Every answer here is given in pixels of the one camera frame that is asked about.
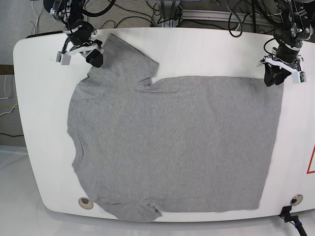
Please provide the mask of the grey t-shirt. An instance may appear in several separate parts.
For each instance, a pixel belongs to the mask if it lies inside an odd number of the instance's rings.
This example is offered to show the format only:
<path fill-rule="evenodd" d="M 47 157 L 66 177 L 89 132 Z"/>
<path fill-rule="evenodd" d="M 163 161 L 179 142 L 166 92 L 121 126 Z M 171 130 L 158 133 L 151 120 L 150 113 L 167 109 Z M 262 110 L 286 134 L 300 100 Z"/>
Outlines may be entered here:
<path fill-rule="evenodd" d="M 72 166 L 88 198 L 120 220 L 163 212 L 259 207 L 283 85 L 183 76 L 152 82 L 159 63 L 111 34 L 101 67 L 72 95 Z"/>

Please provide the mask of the black flat bar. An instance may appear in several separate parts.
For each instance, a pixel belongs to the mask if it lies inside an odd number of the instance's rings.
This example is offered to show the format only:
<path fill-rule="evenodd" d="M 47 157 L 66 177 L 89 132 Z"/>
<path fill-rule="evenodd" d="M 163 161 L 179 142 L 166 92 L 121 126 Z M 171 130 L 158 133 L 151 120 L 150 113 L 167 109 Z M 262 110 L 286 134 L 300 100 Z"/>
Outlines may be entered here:
<path fill-rule="evenodd" d="M 58 31 L 38 33 L 38 34 L 29 35 L 26 38 L 41 37 L 41 36 L 54 35 L 54 34 L 60 34 L 60 33 L 63 33 L 63 31 L 62 30 L 58 30 Z"/>

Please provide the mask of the aluminium frame rail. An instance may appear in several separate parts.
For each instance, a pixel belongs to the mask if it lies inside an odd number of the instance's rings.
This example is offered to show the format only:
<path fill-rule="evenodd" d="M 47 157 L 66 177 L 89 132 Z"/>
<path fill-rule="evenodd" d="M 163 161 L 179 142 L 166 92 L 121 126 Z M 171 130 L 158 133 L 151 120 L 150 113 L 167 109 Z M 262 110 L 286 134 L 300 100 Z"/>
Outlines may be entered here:
<path fill-rule="evenodd" d="M 237 13 L 238 17 L 245 24 L 251 24 L 253 20 L 253 16 L 251 13 Z M 183 20 L 203 20 L 203 21 L 220 21 L 220 22 L 228 22 L 230 16 L 230 12 L 224 11 L 211 11 L 211 10 L 182 10 L 182 19 Z M 259 14 L 255 15 L 256 24 L 268 26 L 269 23 Z M 239 23 L 238 18 L 232 14 L 231 23 Z"/>

